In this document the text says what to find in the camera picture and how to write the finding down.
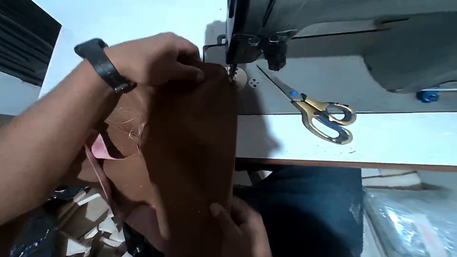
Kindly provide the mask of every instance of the gold scissors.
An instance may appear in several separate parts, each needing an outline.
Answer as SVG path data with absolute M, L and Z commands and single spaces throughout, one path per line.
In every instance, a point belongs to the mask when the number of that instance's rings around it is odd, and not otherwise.
M 298 93 L 295 89 L 289 87 L 280 81 L 271 72 L 257 67 L 262 71 L 269 80 L 271 80 L 286 96 L 291 100 L 291 103 L 302 113 L 302 121 L 305 127 L 311 131 L 314 135 L 339 145 L 348 144 L 352 141 L 352 133 L 341 127 L 349 124 L 353 124 L 356 121 L 356 112 L 345 104 L 335 102 L 319 102 L 309 98 L 303 93 Z M 342 119 L 337 119 L 333 115 L 329 114 L 327 108 L 336 108 L 344 113 Z M 324 132 L 317 129 L 312 119 L 315 118 L 325 126 L 338 132 L 337 137 L 331 137 Z

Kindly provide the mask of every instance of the blue screw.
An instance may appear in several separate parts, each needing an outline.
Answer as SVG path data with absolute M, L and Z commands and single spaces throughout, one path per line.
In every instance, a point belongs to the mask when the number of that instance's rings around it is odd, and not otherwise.
M 416 93 L 416 97 L 421 102 L 436 102 L 440 99 L 438 91 L 419 91 Z

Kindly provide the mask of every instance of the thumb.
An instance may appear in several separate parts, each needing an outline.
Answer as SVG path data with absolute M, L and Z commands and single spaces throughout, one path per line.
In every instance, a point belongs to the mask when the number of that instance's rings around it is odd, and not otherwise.
M 209 206 L 211 215 L 218 221 L 222 233 L 225 237 L 232 237 L 234 235 L 239 235 L 241 230 L 235 224 L 235 222 L 230 217 L 230 214 L 218 203 L 212 203 Z
M 173 80 L 193 80 L 198 83 L 205 80 L 205 74 L 201 69 L 179 62 L 176 62 L 175 72 L 172 76 Z

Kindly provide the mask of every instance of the industrial sewing machine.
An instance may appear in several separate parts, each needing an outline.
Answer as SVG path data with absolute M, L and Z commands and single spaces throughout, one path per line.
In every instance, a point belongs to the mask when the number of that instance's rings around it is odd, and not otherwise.
M 455 0 L 229 0 L 227 8 L 226 33 L 204 58 L 256 79 L 239 93 L 239 114 L 299 113 L 257 64 L 357 113 L 457 111 Z M 416 92 L 427 88 L 450 92 L 425 104 Z

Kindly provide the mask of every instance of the wristwatch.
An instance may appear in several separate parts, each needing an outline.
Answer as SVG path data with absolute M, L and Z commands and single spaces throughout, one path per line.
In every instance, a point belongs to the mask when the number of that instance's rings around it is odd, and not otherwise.
M 97 74 L 116 93 L 127 93 L 137 86 L 137 83 L 129 81 L 122 76 L 114 67 L 103 50 L 108 45 L 100 38 L 93 38 L 74 47 L 74 52 L 81 58 L 85 58 L 94 67 Z

